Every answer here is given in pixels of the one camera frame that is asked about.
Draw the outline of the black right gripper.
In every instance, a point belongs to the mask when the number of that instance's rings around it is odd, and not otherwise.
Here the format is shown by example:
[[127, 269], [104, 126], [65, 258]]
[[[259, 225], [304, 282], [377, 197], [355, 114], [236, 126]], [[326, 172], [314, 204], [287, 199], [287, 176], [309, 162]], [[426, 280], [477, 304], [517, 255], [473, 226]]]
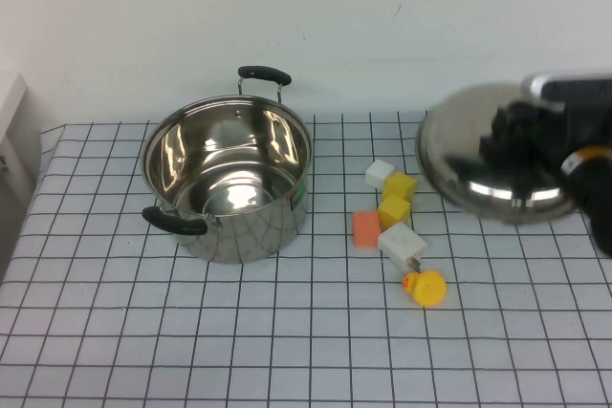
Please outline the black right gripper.
[[[543, 162], [560, 164], [583, 147], [611, 145], [610, 74], [533, 74], [525, 78], [525, 93], [541, 109], [533, 143]], [[537, 119], [532, 102], [514, 100], [497, 109], [492, 130], [523, 129]], [[513, 131], [482, 136], [479, 154], [485, 161], [526, 161], [529, 135]]]

